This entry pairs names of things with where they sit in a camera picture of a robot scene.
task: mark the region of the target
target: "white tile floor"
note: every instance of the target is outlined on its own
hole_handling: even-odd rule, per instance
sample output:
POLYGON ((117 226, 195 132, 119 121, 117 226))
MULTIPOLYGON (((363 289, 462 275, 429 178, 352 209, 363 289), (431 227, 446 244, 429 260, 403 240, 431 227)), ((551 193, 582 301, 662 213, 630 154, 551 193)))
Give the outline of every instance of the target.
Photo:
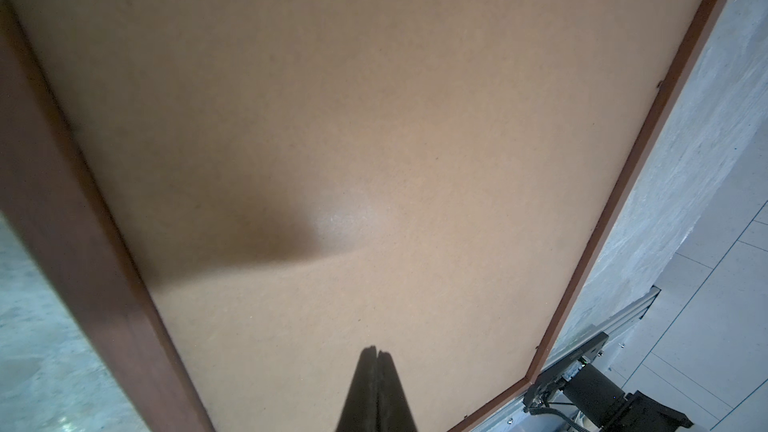
POLYGON ((659 277, 610 366, 715 432, 768 430, 768 124, 659 277))

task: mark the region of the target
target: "wooden frame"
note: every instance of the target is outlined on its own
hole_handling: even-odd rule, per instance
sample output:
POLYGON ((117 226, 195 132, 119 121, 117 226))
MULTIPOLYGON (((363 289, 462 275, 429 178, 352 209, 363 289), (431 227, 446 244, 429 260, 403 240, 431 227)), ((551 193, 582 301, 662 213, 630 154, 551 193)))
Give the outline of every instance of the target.
POLYGON ((664 128, 664 124, 717 22, 717 17, 720 16, 727 1, 701 0, 701 4, 688 26, 683 41, 680 43, 680 47, 672 59, 667 75, 659 86, 656 99, 650 106, 648 116, 645 122, 643 122, 642 128, 640 128, 638 138, 635 139, 634 145, 632 145, 629 157, 624 163, 619 178, 616 180, 616 185, 608 197, 608 202, 600 214, 598 224, 594 227, 589 242, 587 242, 587 247, 584 249, 584 253, 582 253, 576 265, 571 281, 568 283, 558 308, 555 309, 552 320, 549 322, 542 341, 536 349, 525 377, 509 389, 501 392, 486 405, 477 409, 475 413, 467 416, 462 422, 451 428, 449 432, 460 432, 475 427, 504 406, 504 404, 525 392, 528 387, 533 385, 533 382, 536 381, 536 378, 542 372, 544 362, 546 362, 550 351, 552 351, 554 342, 557 340, 558 334, 560 334, 565 319, 568 318, 568 313, 574 306, 576 297, 578 297, 584 282, 587 280, 587 276, 589 276, 592 267, 598 260, 608 234, 616 223, 616 219, 621 212, 621 208, 626 203, 632 187, 638 180, 640 170, 642 170, 645 162, 648 160, 648 155, 651 149, 654 148, 654 144, 659 134, 661 134, 661 130, 664 128))
POLYGON ((147 426, 212 432, 14 17, 0 20, 0 209, 147 426))
MULTIPOLYGON (((541 372, 726 1, 702 0, 525 377, 449 432, 475 427, 541 372)), ((2 21, 0 208, 147 426, 212 432, 18 25, 8 12, 2 21)))

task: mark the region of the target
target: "brown cardboard surface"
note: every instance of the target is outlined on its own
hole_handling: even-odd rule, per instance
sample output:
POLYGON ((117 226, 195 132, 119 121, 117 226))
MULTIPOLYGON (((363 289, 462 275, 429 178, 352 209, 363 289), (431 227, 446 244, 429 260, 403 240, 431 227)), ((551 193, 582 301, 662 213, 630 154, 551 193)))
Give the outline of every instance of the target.
POLYGON ((219 432, 522 378, 699 0, 11 0, 219 432))

